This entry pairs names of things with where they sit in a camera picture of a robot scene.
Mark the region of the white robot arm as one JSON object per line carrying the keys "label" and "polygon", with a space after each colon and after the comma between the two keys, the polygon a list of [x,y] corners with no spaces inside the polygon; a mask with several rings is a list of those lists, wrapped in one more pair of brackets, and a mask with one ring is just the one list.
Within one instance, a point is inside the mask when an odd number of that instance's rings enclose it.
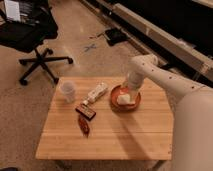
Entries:
{"label": "white robot arm", "polygon": [[131,70],[117,97],[119,105],[136,103],[145,78],[176,97],[171,171],[213,171],[213,88],[158,67],[155,55],[131,59]]}

